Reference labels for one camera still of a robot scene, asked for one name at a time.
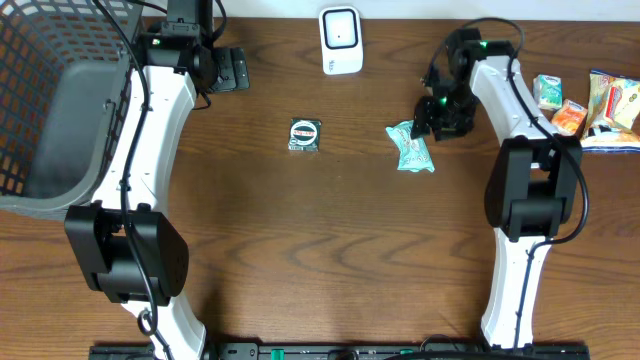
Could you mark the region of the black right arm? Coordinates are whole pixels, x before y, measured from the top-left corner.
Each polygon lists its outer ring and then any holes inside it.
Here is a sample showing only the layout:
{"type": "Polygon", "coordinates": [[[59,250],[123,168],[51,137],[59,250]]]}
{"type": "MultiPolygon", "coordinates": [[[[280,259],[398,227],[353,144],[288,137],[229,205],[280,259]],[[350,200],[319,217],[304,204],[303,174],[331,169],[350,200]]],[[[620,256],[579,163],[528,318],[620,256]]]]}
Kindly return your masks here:
{"type": "Polygon", "coordinates": [[[558,133],[539,109],[520,71],[521,47],[483,39],[475,21],[452,31],[436,50],[449,74],[429,65],[422,83],[431,93],[418,100],[410,135],[463,137],[484,108],[500,148],[484,194],[496,257],[481,331],[491,350],[526,353],[546,256],[584,228],[589,194],[580,141],[558,133]]]}

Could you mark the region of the orange small packet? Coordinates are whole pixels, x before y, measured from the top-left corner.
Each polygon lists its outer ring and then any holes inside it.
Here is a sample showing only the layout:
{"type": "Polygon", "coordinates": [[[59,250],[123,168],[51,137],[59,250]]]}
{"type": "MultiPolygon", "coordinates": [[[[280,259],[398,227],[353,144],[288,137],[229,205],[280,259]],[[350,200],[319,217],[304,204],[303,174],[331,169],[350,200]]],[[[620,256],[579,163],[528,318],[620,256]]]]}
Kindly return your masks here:
{"type": "Polygon", "coordinates": [[[551,123],[560,134],[571,136],[576,134],[587,114],[588,110],[585,107],[570,99],[565,99],[561,108],[553,115],[551,123]]]}

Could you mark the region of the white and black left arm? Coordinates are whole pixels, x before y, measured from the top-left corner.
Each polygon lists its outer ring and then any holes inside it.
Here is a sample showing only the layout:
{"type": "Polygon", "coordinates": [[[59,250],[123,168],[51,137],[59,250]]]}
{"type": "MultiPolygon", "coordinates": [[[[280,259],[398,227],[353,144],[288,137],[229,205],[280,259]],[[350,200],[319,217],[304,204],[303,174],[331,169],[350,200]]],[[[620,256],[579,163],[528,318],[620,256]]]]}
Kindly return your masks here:
{"type": "Polygon", "coordinates": [[[131,313],[151,342],[90,355],[215,359],[184,290],[189,249],[168,218],[168,192],[197,97],[248,88],[245,52],[161,33],[144,33],[127,48],[131,94],[120,139],[89,204],[70,207],[64,227],[88,287],[131,313]]]}

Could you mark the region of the round label dark packet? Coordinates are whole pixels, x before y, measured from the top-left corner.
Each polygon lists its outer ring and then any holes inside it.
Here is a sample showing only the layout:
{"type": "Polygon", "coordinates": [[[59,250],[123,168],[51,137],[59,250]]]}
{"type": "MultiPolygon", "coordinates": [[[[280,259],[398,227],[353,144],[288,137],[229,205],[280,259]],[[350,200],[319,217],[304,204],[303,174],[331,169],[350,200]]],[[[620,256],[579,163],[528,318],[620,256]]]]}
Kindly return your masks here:
{"type": "Polygon", "coordinates": [[[293,118],[289,129],[290,151],[318,152],[322,122],[315,119],[293,118]]]}

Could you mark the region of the yellow snack bag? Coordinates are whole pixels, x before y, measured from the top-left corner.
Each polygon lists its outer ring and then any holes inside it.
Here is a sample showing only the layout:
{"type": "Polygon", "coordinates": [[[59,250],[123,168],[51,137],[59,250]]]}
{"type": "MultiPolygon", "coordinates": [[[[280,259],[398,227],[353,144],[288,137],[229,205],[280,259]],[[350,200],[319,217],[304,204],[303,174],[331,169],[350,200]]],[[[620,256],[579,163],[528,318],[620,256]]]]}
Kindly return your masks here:
{"type": "Polygon", "coordinates": [[[638,116],[639,79],[592,69],[583,151],[638,153],[639,135],[632,130],[638,116]]]}

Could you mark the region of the green tissue pack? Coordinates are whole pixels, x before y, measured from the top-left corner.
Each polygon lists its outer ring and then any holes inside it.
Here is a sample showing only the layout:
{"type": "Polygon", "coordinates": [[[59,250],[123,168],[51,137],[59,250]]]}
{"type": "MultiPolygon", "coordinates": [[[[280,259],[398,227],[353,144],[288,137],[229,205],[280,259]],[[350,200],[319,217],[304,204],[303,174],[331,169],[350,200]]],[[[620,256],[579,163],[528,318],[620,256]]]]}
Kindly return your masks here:
{"type": "Polygon", "coordinates": [[[540,109],[559,110],[563,103],[561,78],[538,75],[533,81],[533,96],[540,109]]]}

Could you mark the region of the teal snack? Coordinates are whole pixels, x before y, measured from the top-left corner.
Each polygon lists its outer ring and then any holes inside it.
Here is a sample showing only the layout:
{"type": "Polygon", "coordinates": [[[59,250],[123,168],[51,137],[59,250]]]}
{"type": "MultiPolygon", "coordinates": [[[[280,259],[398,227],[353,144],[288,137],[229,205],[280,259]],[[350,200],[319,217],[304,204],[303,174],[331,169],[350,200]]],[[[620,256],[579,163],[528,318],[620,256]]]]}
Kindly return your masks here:
{"type": "Polygon", "coordinates": [[[402,121],[385,131],[399,150],[398,171],[420,172],[435,171],[435,166],[423,138],[412,139],[413,121],[402,121]]]}

